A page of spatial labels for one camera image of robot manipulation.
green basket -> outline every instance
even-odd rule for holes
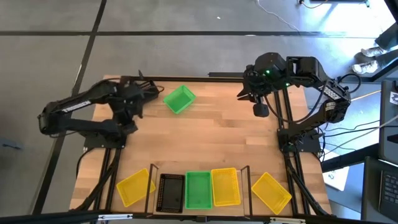
[[[166,96],[163,102],[175,113],[179,114],[191,103],[196,96],[185,86],[182,85]]]
[[[186,209],[211,209],[213,207],[212,195],[210,171],[195,171],[186,173]]]

yellow basket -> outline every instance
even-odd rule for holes
[[[251,190],[278,215],[292,198],[269,173],[265,172]]]
[[[240,205],[238,176],[235,168],[211,170],[214,205],[217,207]]]
[[[144,198],[147,194],[149,173],[147,169],[142,169],[128,178],[120,181],[116,188],[120,197],[122,198],[123,205],[127,208],[128,206],[136,203],[138,200]],[[155,190],[155,184],[153,181],[150,182],[149,192]]]

shoe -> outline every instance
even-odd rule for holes
[[[381,47],[372,47],[369,49],[361,49],[361,53],[367,57],[374,57],[374,56],[382,55],[386,52],[387,51],[382,49]]]
[[[379,64],[377,63],[376,60],[373,60],[371,62],[365,62],[361,64],[356,64],[352,66],[352,69],[355,73],[358,75],[362,75],[366,72],[368,73],[373,73],[379,68]]]

concrete floor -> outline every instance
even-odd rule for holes
[[[0,1],[2,30],[91,30],[100,0]],[[363,47],[373,46],[392,23],[385,4],[327,3],[306,9],[295,1],[261,1],[261,4],[293,23],[301,31],[344,32],[344,38],[316,37],[97,37],[81,90],[105,74],[206,76],[208,72],[238,72],[264,52],[286,56],[314,56],[331,77],[344,75],[358,60]],[[113,0],[108,1],[99,30],[264,30],[292,31],[273,15],[261,11],[253,0]],[[88,37],[0,36],[0,136],[24,145],[0,153],[0,216],[30,213],[32,199],[53,143],[39,133],[36,116],[46,103],[69,96]],[[355,96],[380,85],[363,85]],[[306,90],[308,106],[317,94]],[[355,101],[347,119],[333,127],[353,127],[377,120],[379,95]],[[93,108],[74,113],[90,119]],[[343,138],[329,139],[339,143]],[[377,134],[346,147],[359,149],[377,141]],[[44,212],[68,209],[75,166],[83,138],[68,136],[52,180]],[[356,215],[344,215],[356,218]]]

plastic bin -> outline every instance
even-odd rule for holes
[[[185,208],[211,209],[211,173],[195,171],[185,174]]]
[[[255,193],[276,215],[278,215],[292,198],[269,173],[264,173],[251,187]]]
[[[156,212],[182,213],[184,181],[184,175],[160,175]]]
[[[142,169],[116,184],[116,188],[122,198],[123,205],[126,208],[146,196],[148,178],[148,170]],[[155,188],[156,186],[154,182],[151,181],[149,192],[153,192]]]
[[[163,102],[175,113],[179,114],[190,104],[193,103],[196,96],[186,87],[182,85],[166,96]]]
[[[211,170],[211,183],[213,186],[213,200],[217,207],[240,205],[238,176],[235,168]]]

